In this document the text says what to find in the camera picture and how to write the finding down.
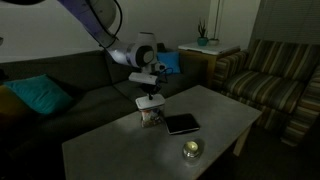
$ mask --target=tablet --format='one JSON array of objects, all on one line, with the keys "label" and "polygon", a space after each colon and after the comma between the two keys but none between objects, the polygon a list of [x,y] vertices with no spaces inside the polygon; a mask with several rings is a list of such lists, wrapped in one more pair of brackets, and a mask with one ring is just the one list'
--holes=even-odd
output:
[{"label": "tablet", "polygon": [[181,114],[165,118],[169,134],[184,134],[200,129],[192,114]]}]

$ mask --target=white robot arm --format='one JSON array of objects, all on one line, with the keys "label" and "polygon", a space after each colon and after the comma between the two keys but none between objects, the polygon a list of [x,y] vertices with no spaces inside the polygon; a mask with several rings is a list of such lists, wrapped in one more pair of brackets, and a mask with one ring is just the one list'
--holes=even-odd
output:
[{"label": "white robot arm", "polygon": [[[30,5],[43,0],[3,0],[9,3]],[[121,8],[116,0],[58,0],[74,17],[76,17],[88,33],[106,49],[115,62],[141,68],[142,73],[134,73],[129,79],[136,82],[155,85],[155,71],[165,69],[156,57],[157,44],[152,33],[141,32],[133,44],[120,42],[116,34],[109,32],[116,17],[116,8]]]}]

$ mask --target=blue pillow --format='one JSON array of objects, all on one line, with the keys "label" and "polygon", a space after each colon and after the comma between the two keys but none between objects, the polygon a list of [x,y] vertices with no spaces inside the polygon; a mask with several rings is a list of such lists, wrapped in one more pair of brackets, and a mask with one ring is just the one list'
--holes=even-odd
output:
[{"label": "blue pillow", "polygon": [[175,74],[180,73],[180,66],[179,66],[179,52],[166,52],[157,54],[158,60],[165,64],[167,68],[172,68]]},{"label": "blue pillow", "polygon": [[24,103],[40,114],[51,114],[66,108],[70,97],[47,75],[4,82]]}]

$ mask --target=sofa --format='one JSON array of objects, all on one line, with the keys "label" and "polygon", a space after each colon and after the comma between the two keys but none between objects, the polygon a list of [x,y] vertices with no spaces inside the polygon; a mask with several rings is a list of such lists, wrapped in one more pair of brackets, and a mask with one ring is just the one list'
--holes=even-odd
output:
[{"label": "sofa", "polygon": [[320,45],[256,39],[217,60],[215,90],[263,112],[255,123],[297,146],[320,112]]},{"label": "sofa", "polygon": [[[165,98],[205,82],[207,61],[186,57],[179,66],[181,73],[169,74],[168,83],[160,84]],[[128,80],[139,69],[116,64],[104,51],[0,63],[0,69],[6,82],[47,74],[73,98],[63,111],[34,113],[0,133],[1,152],[31,179],[63,179],[61,144],[137,111],[135,99],[146,96],[140,83]]]}]

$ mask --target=gray table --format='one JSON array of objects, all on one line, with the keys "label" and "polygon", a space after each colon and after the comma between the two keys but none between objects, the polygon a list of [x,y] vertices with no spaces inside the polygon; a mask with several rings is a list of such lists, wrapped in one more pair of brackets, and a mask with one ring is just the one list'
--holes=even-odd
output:
[{"label": "gray table", "polygon": [[[202,86],[166,100],[166,116],[183,113],[193,114],[201,129],[169,135],[165,124],[141,128],[141,115],[134,112],[63,143],[66,178],[196,179],[237,139],[234,153],[239,155],[261,114]],[[190,140],[203,142],[202,155],[191,163],[182,155]]]}]

